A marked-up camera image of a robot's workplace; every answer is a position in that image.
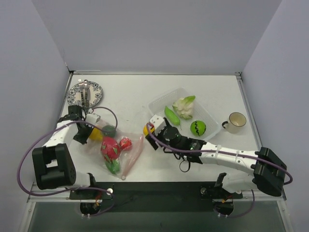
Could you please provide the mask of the yellow fake lemon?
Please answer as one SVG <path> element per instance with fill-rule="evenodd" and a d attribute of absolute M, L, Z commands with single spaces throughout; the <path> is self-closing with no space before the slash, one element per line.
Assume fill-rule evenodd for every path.
<path fill-rule="evenodd" d="M 143 128 L 143 134 L 144 136 L 147 136 L 150 133 L 153 133 L 155 131 L 155 127 L 152 123 L 147 123 Z"/>

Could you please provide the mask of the green fake watermelon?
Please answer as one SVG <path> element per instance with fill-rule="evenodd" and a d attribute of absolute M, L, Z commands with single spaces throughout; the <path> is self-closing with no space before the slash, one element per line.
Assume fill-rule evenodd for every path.
<path fill-rule="evenodd" d="M 202 136 L 207 129 L 206 124 L 203 121 L 196 120 L 190 125 L 190 131 L 194 136 Z"/>

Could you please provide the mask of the white plastic basket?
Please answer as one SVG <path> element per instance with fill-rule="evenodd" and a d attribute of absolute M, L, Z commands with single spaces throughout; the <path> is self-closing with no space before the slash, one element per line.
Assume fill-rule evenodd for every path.
<path fill-rule="evenodd" d="M 152 115 L 165 116 L 166 107 L 168 122 L 178 120 L 175 126 L 184 136 L 208 141 L 220 131 L 219 123 L 203 108 L 199 98 L 183 87 L 161 94 L 148 104 Z"/>

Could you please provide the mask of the white fake cauliflower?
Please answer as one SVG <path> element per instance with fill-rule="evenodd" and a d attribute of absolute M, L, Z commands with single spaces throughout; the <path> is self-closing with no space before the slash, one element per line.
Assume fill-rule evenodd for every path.
<path fill-rule="evenodd" d="M 193 118 L 195 96 L 187 96 L 176 100 L 172 108 L 180 118 L 189 120 Z"/>

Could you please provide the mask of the clear zip top bag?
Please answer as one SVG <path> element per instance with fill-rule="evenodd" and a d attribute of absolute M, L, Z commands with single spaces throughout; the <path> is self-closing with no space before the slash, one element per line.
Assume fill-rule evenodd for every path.
<path fill-rule="evenodd" d="M 110 123 L 99 120 L 82 152 L 110 175 L 126 180 L 143 151 L 144 137 L 140 133 L 123 132 Z"/>

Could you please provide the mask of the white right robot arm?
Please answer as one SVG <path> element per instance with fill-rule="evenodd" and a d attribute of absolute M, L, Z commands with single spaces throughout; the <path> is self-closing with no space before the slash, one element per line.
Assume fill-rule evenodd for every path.
<path fill-rule="evenodd" d="M 286 185 L 285 178 L 291 175 L 286 164 L 269 148 L 258 151 L 235 150 L 214 145 L 180 134 L 164 117 L 154 116 L 144 126 L 143 133 L 154 150 L 163 148 L 188 164 L 214 164 L 240 171 L 240 175 L 219 174 L 214 185 L 215 194 L 225 197 L 229 193 L 244 190 L 259 190 L 264 194 L 279 197 Z"/>

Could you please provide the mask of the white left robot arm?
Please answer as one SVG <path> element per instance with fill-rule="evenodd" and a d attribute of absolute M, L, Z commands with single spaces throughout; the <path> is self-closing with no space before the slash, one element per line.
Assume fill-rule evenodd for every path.
<path fill-rule="evenodd" d="M 32 151 L 39 189 L 81 188 L 81 193 L 88 199 L 97 195 L 95 178 L 91 173 L 76 171 L 69 152 L 73 140 L 82 145 L 87 143 L 93 128 L 85 122 L 82 107 L 69 106 L 68 114 L 58 120 L 51 138 L 42 147 Z"/>

